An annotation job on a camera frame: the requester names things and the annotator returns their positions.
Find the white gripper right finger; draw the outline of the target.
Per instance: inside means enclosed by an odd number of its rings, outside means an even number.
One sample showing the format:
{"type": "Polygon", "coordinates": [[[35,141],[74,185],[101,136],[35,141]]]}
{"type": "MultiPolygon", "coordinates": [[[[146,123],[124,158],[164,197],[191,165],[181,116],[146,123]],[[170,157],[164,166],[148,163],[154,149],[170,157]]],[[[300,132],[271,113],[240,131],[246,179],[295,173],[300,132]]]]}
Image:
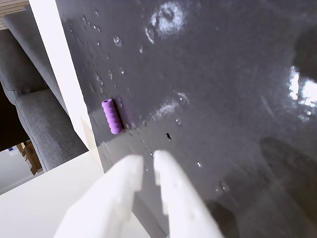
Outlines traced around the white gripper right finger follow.
{"type": "Polygon", "coordinates": [[[171,238],[224,237],[188,176],[168,151],[154,152],[154,174],[171,238]]]}

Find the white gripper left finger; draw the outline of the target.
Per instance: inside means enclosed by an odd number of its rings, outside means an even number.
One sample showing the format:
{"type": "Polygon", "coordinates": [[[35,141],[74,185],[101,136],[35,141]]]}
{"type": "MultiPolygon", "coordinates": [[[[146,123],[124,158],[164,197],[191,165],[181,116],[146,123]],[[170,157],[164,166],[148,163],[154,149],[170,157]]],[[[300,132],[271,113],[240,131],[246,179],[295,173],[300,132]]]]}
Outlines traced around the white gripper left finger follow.
{"type": "Polygon", "coordinates": [[[142,188],[144,160],[128,155],[115,163],[66,212],[56,238],[142,238],[144,228],[132,213],[142,188]]]}

